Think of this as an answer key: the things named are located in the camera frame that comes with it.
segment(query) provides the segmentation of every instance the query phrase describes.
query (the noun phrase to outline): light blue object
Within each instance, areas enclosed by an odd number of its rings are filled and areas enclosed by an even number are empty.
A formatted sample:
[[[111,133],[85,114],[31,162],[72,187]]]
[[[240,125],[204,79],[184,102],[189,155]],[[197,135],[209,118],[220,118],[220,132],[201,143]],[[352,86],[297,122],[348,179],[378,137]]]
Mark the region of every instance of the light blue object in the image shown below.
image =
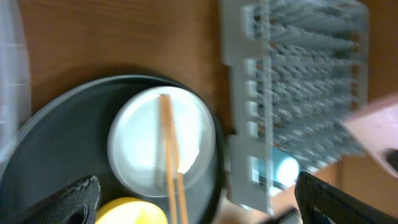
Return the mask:
[[[259,179],[261,180],[261,177],[265,178],[266,176],[265,161],[262,159],[257,159],[257,163],[258,167],[254,166],[253,169],[258,168],[258,175]],[[295,183],[300,172],[300,165],[293,157],[273,147],[272,163],[272,180],[274,182],[274,187],[287,188]]]

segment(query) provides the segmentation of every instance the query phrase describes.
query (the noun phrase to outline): chopsticks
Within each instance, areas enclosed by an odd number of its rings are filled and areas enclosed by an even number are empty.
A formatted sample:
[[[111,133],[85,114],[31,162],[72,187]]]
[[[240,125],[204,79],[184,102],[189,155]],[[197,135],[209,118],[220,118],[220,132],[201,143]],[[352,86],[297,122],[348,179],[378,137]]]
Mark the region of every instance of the chopsticks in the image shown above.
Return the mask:
[[[180,149],[177,141],[174,118],[172,115],[171,100],[169,95],[160,96],[160,117],[165,143],[167,191],[169,194],[170,214],[172,224],[177,224],[177,204],[174,194],[174,173],[177,172],[178,199],[180,202],[180,214],[183,224],[188,224],[187,204],[185,201],[185,189],[183,174],[178,172],[180,166]]]

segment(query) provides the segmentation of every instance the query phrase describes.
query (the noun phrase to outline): plastic dish rack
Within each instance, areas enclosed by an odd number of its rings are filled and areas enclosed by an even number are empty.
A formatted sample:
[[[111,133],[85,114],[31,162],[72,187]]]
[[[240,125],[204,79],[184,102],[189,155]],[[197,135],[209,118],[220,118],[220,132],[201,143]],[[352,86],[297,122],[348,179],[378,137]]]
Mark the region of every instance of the plastic dish rack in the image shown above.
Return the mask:
[[[236,134],[231,199],[272,213],[276,158],[315,172],[362,149],[341,120],[367,100],[369,16],[357,1],[222,0]]]

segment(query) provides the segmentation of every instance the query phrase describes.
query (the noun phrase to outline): white plate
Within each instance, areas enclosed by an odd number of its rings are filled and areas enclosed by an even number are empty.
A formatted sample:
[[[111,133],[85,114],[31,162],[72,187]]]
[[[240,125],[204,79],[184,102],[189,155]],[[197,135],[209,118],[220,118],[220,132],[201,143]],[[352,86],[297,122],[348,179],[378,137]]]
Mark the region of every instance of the white plate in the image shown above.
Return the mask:
[[[171,98],[185,188],[206,171],[215,150],[215,127],[206,105],[193,93],[171,86],[145,90],[131,98],[113,121],[108,159],[115,176],[141,195],[167,195],[159,96]]]

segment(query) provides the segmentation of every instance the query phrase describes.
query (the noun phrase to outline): black plate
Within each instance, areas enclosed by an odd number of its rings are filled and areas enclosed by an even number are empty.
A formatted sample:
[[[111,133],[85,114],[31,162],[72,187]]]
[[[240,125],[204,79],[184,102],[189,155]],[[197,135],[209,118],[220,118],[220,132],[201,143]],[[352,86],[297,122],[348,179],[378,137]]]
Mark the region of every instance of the black plate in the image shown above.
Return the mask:
[[[120,197],[155,203],[169,217],[167,198],[137,195],[112,173],[107,139],[114,117],[135,94],[181,83],[124,75],[79,86],[40,110],[21,129],[21,141],[0,185],[0,220],[20,212],[86,175],[99,178],[101,205]],[[216,117],[216,151],[205,174],[186,192],[190,223],[210,223],[224,197],[223,133]]]

